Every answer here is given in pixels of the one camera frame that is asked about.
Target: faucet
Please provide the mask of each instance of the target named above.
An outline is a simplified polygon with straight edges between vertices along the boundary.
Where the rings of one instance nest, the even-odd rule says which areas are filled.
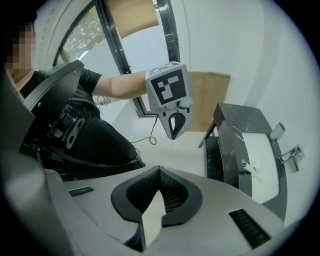
[[[300,153],[302,154],[302,156],[304,155],[301,150],[301,147],[299,145],[296,145],[294,148],[290,149],[288,152],[279,156],[280,163],[284,164],[286,161],[292,158],[295,169],[299,171],[299,166],[298,166],[296,156]]]

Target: forearm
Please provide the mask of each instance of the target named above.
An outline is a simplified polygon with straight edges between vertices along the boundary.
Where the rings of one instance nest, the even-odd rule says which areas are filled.
[[[117,77],[102,76],[93,91],[93,95],[116,99],[133,99],[147,93],[146,70]]]

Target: bathroom vanity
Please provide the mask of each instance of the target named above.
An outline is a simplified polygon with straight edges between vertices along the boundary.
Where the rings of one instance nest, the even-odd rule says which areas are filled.
[[[263,204],[282,220],[287,209],[287,178],[280,163],[277,140],[272,129],[253,107],[219,103],[208,132],[199,147],[205,152],[206,177],[238,188]],[[218,136],[212,136],[217,127]],[[259,174],[253,177],[242,166],[246,161]]]

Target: sink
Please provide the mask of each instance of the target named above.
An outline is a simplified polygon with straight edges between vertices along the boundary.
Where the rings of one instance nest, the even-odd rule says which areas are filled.
[[[261,181],[252,179],[252,199],[263,204],[279,194],[279,180],[275,156],[264,133],[242,133],[250,166],[256,168]]]

